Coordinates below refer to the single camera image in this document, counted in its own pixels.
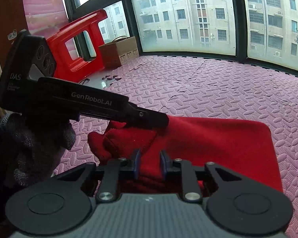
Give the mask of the left black gloved hand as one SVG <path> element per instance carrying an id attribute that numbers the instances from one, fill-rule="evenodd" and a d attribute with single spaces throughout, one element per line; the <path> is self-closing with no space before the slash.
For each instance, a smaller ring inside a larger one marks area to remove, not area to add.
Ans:
<path id="1" fill-rule="evenodd" d="M 66 118 L 12 113 L 0 119 L 0 192 L 50 177 L 75 139 Z"/>

